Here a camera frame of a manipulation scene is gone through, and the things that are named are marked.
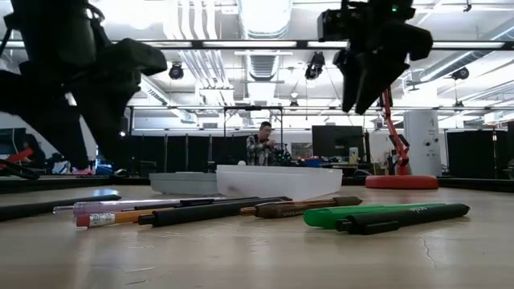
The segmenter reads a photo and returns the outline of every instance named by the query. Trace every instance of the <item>ceiling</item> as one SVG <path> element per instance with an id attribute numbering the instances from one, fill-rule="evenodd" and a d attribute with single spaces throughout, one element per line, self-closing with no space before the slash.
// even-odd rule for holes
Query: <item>ceiling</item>
<path id="1" fill-rule="evenodd" d="M 204 9 L 209 0 L 204 0 Z M 220 39 L 241 39 L 242 32 L 239 28 L 238 7 L 235 0 L 212 0 L 216 9 L 215 29 Z M 180 3 L 180 14 L 173 15 L 169 9 L 170 0 L 99 0 L 91 1 L 97 5 L 106 15 L 104 23 L 109 38 L 119 40 L 132 39 L 168 39 L 164 27 L 174 18 L 182 17 L 183 1 Z M 274 3 L 287 2 L 287 0 L 275 0 Z M 191 0 L 190 27 L 194 27 L 194 0 Z M 270 0 L 262 0 L 262 5 L 273 3 Z M 336 9 L 340 2 L 333 0 L 292 0 L 291 21 L 288 26 L 286 39 L 317 39 L 316 20 L 320 12 L 327 9 Z M 410 24 L 429 30 L 435 40 L 492 40 L 494 36 L 505 27 L 514 27 L 514 0 L 482 0 L 473 1 L 469 12 L 463 12 L 465 1 L 463 0 L 414 0 L 416 16 L 409 21 Z M 10 2 L 0 0 L 0 14 L 11 11 Z M 265 14 L 258 15 L 262 22 L 271 22 Z M 205 13 L 202 15 L 205 28 Z M 0 25 L 0 33 L 5 33 L 5 27 Z M 252 101 L 248 97 L 249 86 L 247 82 L 251 78 L 247 74 L 245 56 L 235 55 L 236 51 L 221 51 L 222 61 L 226 70 L 226 76 L 233 86 L 233 98 L 235 102 Z M 312 51 L 291 51 L 291 55 L 280 56 L 279 69 L 275 81 L 271 104 L 288 105 L 291 94 L 297 93 L 300 105 L 338 105 L 342 96 L 342 75 L 332 64 L 332 58 L 337 51 L 323 51 L 326 59 L 326 67 L 323 73 L 315 81 L 307 81 L 304 78 L 307 62 L 312 57 Z M 181 62 L 178 51 L 164 51 L 169 63 Z M 492 104 L 509 104 L 514 96 L 514 84 L 510 83 L 514 72 L 511 61 L 514 60 L 514 52 L 498 51 L 486 55 L 474 62 L 467 63 L 470 77 L 466 80 L 454 82 L 453 79 L 440 77 L 429 83 L 418 85 L 419 90 L 412 92 L 405 80 L 416 80 L 416 75 L 436 65 L 443 65 L 448 58 L 458 57 L 466 52 L 457 51 L 433 51 L 427 59 L 411 63 L 410 71 L 407 71 L 393 86 L 393 94 L 396 104 L 404 106 L 420 106 L 424 103 L 425 96 L 437 97 L 436 101 L 442 105 L 452 105 L 455 97 L 466 100 L 465 105 L 484 106 Z M 11 65 L 24 61 L 27 56 L 23 51 L 5 51 L 3 56 Z M 161 89 L 173 104 L 197 104 L 202 98 L 198 96 L 197 80 L 193 77 L 188 67 L 183 64 L 185 75 L 180 80 L 171 80 L 167 72 L 153 75 L 150 81 Z M 138 94 L 134 99 L 142 100 L 145 94 Z M 139 105 L 144 101 L 134 102 Z M 474 111 L 467 114 L 468 119 L 482 116 L 485 112 Z"/>

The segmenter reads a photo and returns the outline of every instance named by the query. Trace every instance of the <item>desk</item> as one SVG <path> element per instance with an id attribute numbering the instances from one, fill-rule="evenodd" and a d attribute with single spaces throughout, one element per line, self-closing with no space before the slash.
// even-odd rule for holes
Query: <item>desk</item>
<path id="1" fill-rule="evenodd" d="M 158 198 L 148 186 L 0 195 L 3 205 L 117 191 Z M 460 201 L 469 218 L 349 236 L 301 217 L 231 217 L 152 229 L 76 229 L 69 215 L 0 223 L 2 288 L 484 289 L 514 283 L 514 198 L 458 189 L 343 187 L 365 203 Z"/>

